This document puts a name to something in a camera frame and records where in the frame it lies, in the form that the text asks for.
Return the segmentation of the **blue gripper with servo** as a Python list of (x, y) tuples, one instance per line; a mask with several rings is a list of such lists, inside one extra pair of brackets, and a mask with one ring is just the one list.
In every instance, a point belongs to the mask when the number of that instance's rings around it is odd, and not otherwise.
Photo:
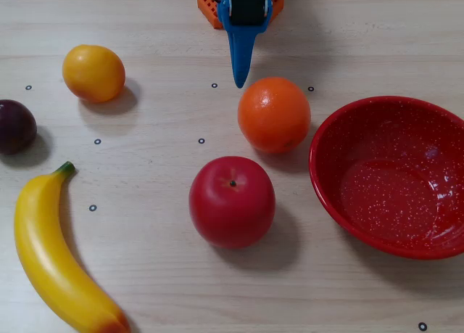
[(220, 0), (218, 18), (228, 34), (233, 79), (238, 88), (247, 80), (254, 43), (272, 16), (271, 0)]

